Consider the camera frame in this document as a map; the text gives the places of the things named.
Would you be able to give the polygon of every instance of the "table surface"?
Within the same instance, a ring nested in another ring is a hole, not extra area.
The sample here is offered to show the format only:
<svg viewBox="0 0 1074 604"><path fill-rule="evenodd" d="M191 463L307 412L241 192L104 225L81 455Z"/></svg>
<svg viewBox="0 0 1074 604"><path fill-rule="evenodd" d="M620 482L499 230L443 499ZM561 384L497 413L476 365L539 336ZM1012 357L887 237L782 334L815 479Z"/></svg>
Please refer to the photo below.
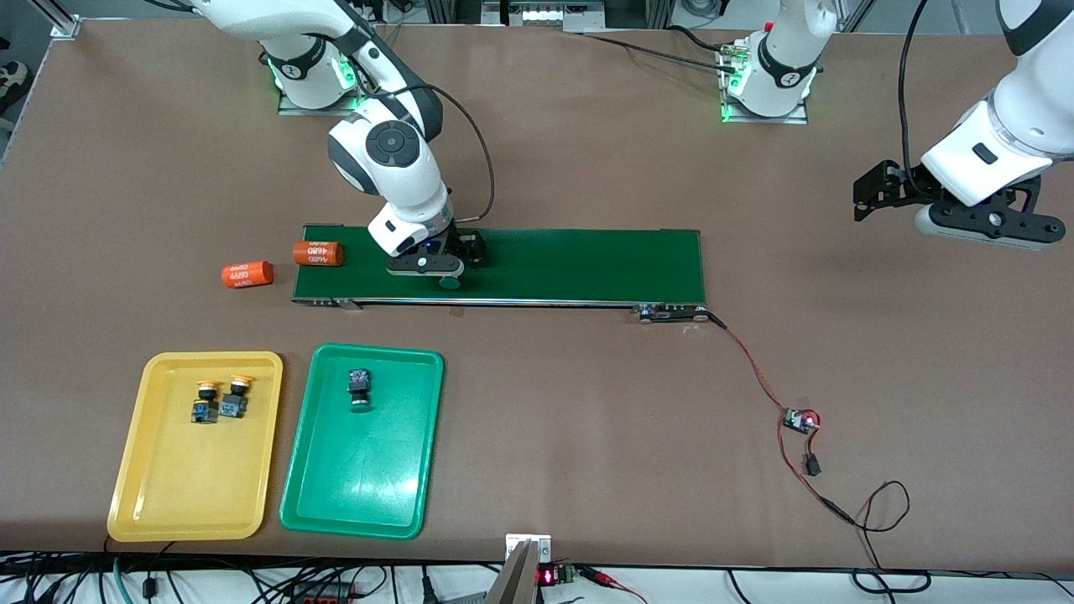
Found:
<svg viewBox="0 0 1074 604"><path fill-rule="evenodd" d="M623 35L705 58L671 32ZM899 152L900 45L834 37L811 124L792 127L722 124L711 72L543 28L396 42L484 130L485 226L701 231L710 306L788 405L824 416L816 488L848 510L885 479L909 488L913 510L873 540L885 565L1074 571L1074 243L926 238L911 208L853 221L852 183ZM495 560L528 531L605 563L867 564L784 466L778 413L714 326L292 304L302 225L362 225L381 204L328 161L336 118L274 115L257 55L197 20L90 21L54 45L0 172L0 548L100 548L150 357L265 349L286 384L264 526L178 550ZM923 37L911 59L915 155L1013 66L990 37ZM483 158L450 106L446 120L432 146L466 214ZM1062 216L1071 188L1074 169L1050 171L1040 210ZM253 259L276 285L220 285L220 267ZM310 355L330 341L447 361L412 542L277 521Z"/></svg>

